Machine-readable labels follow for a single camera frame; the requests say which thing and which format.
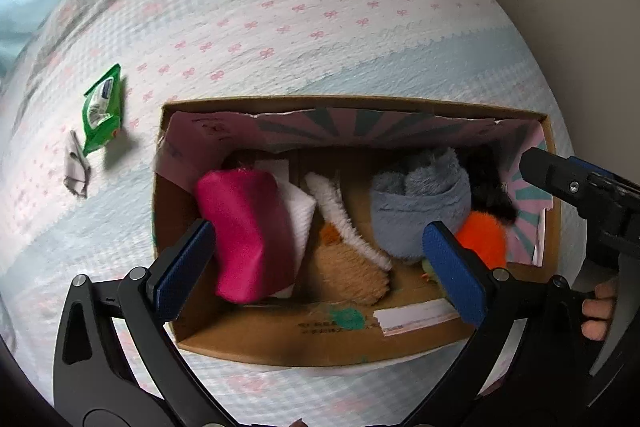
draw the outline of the bed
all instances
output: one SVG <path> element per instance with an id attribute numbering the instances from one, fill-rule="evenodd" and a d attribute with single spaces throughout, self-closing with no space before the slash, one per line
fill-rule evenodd
<path id="1" fill-rule="evenodd" d="M 84 90 L 115 62 L 126 76 L 124 133 L 89 156 L 88 197 L 79 200 L 62 184 L 65 136 L 82 127 Z M 152 261 L 152 160 L 162 104 L 270 94 L 407 96 L 535 110 L 550 116 L 558 153 L 572 154 L 540 68 L 494 0 L 63 0 L 0 85 L 0 328 L 49 401 L 71 278 L 115 279 Z M 585 235 L 564 206 L 559 271 L 570 280 Z M 141 386 L 156 393 L 117 326 Z M 462 346 L 325 373 L 183 356 L 245 424 L 303 417 L 315 426 L 392 425 Z"/>

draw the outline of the magenta fabric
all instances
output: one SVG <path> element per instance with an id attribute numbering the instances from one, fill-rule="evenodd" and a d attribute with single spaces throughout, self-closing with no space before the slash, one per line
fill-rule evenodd
<path id="1" fill-rule="evenodd" d="M 211 171 L 194 193 L 202 217 L 216 229 L 216 295 L 247 304 L 293 284 L 290 217 L 272 174 Z"/>

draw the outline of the gray plush toy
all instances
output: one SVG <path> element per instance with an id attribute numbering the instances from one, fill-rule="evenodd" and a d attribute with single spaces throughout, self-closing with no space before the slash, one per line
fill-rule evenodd
<path id="1" fill-rule="evenodd" d="M 451 148 L 428 149 L 373 176 L 371 224 L 389 255 L 416 263 L 423 258 L 422 231 L 442 221 L 456 233 L 471 210 L 469 177 Z"/>

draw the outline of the brown plush toy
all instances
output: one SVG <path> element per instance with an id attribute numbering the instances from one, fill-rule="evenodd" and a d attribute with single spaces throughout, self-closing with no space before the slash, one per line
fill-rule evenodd
<path id="1" fill-rule="evenodd" d="M 345 300 L 372 305 L 389 290 L 386 272 L 343 243 L 331 223 L 320 230 L 320 246 L 314 252 L 314 260 L 322 279 Z"/>

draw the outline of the human hand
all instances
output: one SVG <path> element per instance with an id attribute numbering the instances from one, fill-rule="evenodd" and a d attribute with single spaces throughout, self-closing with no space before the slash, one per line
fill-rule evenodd
<path id="1" fill-rule="evenodd" d="M 618 295 L 618 279 L 613 278 L 598 284 L 595 288 L 595 299 L 585 299 L 582 303 L 582 313 L 590 319 L 582 323 L 582 334 L 592 341 L 603 341 L 609 331 L 613 306 Z"/>

